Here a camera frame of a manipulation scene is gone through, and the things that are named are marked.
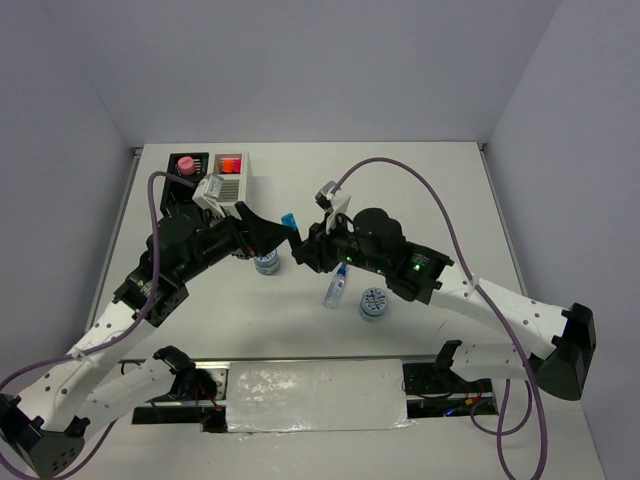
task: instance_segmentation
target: white enclosure wall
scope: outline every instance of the white enclosure wall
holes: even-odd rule
[[[533,295],[593,307],[583,405],[607,478],[636,478],[640,2],[563,0],[489,142]]]
[[[82,332],[131,155],[42,2],[0,4],[0,65],[4,378]]]
[[[145,142],[487,140],[559,0],[46,0]]]

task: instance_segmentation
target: clear plastic vial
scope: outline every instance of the clear plastic vial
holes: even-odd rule
[[[322,305],[327,308],[337,308],[340,297],[344,291],[344,285],[347,282],[347,266],[343,263],[333,276],[327,294],[322,301]]]

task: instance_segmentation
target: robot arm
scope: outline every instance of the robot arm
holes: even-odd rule
[[[546,305],[477,276],[469,281],[448,256],[409,242],[400,224],[379,208],[359,212],[353,220],[344,214],[349,198],[342,192],[327,195],[328,184],[316,196],[325,210],[302,241],[290,237],[293,256],[316,272],[331,272],[341,263],[385,277],[387,287],[406,301],[418,300],[461,313],[504,333],[478,285],[490,295],[525,350],[540,388],[565,400],[578,400],[596,347],[591,310],[574,304],[570,309]],[[447,342],[437,368],[467,381],[480,378],[524,378],[522,361],[513,346],[462,346]]]
[[[319,195],[316,199],[325,209],[325,219],[310,227],[305,241],[297,229],[263,220],[242,202],[235,206],[239,219],[213,218],[195,204],[171,209],[159,222],[160,281],[144,321],[109,348],[83,355],[87,348],[127,330],[147,301],[151,239],[138,267],[116,290],[113,303],[70,350],[73,360],[53,367],[17,397],[0,395],[0,432],[5,441],[41,478],[52,478],[78,456],[86,439],[150,398],[167,392],[180,398],[196,383],[206,384],[215,395],[215,382],[174,347],[159,350],[133,372],[99,385],[129,350],[187,298],[185,284],[191,278],[228,255],[266,255],[286,239],[297,263],[316,272],[331,272],[346,262],[383,275],[389,289],[404,300],[454,310],[502,331],[474,290],[482,284],[531,352],[529,362],[540,387],[560,398],[580,398],[595,349],[589,309],[578,304],[569,310],[540,304],[478,277],[469,282],[448,256],[406,241],[400,224],[383,210],[363,210],[351,221],[344,214],[347,197],[336,195],[330,201]],[[465,380],[525,378],[511,345],[468,346],[450,341],[438,355],[436,368]]]
[[[83,354],[123,334],[136,321],[151,292],[151,238],[113,302],[69,351],[72,359],[51,368],[18,396],[0,395],[0,433],[40,478],[61,474],[93,434],[151,398],[167,392],[180,398],[196,384],[215,396],[215,382],[174,347],[159,350],[133,372],[98,386],[187,298],[186,282],[228,255],[266,255],[291,233],[286,226],[259,218],[242,202],[235,207],[239,219],[213,218],[195,205],[172,209],[158,224],[160,278],[144,320],[108,348]]]

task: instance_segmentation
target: small container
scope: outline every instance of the small container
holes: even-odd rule
[[[253,259],[256,270],[262,275],[273,275],[280,268],[280,257],[278,251],[267,253],[264,257],[256,257]]]
[[[387,311],[389,299],[381,288],[367,288],[360,301],[360,316],[367,322],[377,322]]]
[[[346,283],[347,283],[347,266],[343,263],[342,265],[340,265],[340,268],[338,268],[338,271],[333,276],[333,279],[329,284],[329,288],[327,289],[327,294],[324,297],[322,305],[331,309],[337,308]]]

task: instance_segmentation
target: white table surface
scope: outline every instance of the white table surface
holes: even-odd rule
[[[505,233],[474,143],[299,143],[146,145],[126,207],[100,297],[101,311],[113,290],[137,265],[149,234],[145,184],[166,168],[170,153],[248,150],[255,176],[258,214],[278,220],[293,212],[303,235],[321,218],[313,200],[330,179],[356,161],[389,156],[407,162],[433,182],[453,219],[474,271],[519,291]],[[350,212],[385,208],[411,241],[453,256],[444,222],[428,193],[405,172],[369,165],[344,187],[353,195]],[[156,190],[159,201],[160,186]],[[286,246],[273,277],[249,262],[227,259],[188,285],[191,297],[128,358],[145,358],[175,345],[193,358],[292,358],[402,356],[437,353],[454,338],[476,343],[504,337],[459,315],[391,296],[384,321],[362,321],[356,306],[380,277],[352,270],[339,310],[321,300],[330,281],[297,267]],[[495,382],[498,392],[502,382]],[[514,388],[508,423],[525,409],[524,388]],[[544,478],[604,478],[579,402],[544,395],[549,426],[549,462]],[[495,418],[484,418],[495,427]],[[132,426],[121,419],[102,451],[78,479],[262,478],[262,479],[500,479],[493,437],[468,418],[421,419],[398,430],[298,434],[205,434],[194,425]],[[537,422],[506,441],[517,478],[529,478],[538,455]]]
[[[138,264],[150,233],[146,182],[166,169],[176,152],[213,154],[249,151],[256,213],[279,222],[293,212],[303,238],[323,212],[315,193],[351,165],[380,155],[407,162],[440,194],[462,248],[476,273],[519,291],[504,230],[478,148],[474,143],[294,143],[146,145],[140,159],[117,243],[99,301],[101,312],[113,291]],[[382,207],[399,220],[407,239],[453,256],[444,221],[428,192],[397,167],[368,165],[344,189],[353,195],[349,212]],[[158,182],[159,202],[162,184]],[[151,338],[127,358],[143,359],[174,345],[192,358],[291,358],[400,356],[437,353],[452,338],[475,343],[503,337],[464,317],[390,296],[389,311],[377,324],[357,312],[362,292],[384,287],[384,279],[351,269],[341,307],[330,311],[322,298],[331,280],[297,266],[288,244],[280,249],[280,271],[266,277],[252,262],[227,258],[191,281],[190,297]]]

